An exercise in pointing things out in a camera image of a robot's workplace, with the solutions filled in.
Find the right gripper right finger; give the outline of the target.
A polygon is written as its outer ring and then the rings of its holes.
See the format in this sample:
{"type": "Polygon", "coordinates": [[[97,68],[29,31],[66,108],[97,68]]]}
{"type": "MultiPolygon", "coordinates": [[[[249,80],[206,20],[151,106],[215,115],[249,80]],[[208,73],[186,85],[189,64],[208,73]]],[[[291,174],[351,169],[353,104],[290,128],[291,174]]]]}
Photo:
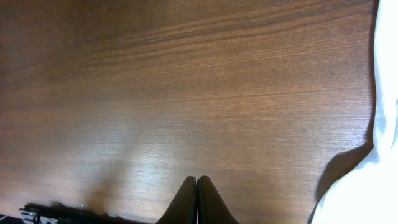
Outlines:
{"type": "Polygon", "coordinates": [[[199,224],[239,224],[208,176],[201,176],[197,186],[199,224]]]}

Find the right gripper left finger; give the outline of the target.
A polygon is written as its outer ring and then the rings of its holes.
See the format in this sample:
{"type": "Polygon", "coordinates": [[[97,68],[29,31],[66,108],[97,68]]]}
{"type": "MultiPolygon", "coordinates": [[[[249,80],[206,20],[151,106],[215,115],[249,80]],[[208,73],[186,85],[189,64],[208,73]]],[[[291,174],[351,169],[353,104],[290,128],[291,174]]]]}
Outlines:
{"type": "Polygon", "coordinates": [[[188,176],[156,224],[196,224],[197,182],[188,176]]]}

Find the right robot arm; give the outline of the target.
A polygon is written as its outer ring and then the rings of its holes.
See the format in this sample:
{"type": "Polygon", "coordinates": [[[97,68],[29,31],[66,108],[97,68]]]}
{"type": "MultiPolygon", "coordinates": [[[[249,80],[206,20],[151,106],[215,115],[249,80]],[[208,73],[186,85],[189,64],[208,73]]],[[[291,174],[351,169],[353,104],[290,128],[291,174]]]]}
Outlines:
{"type": "MultiPolygon", "coordinates": [[[[1,215],[1,223],[23,224],[138,224],[110,215],[63,205],[28,203],[19,209],[20,217],[1,215]]],[[[208,176],[188,176],[156,224],[238,224],[208,176]]]]}

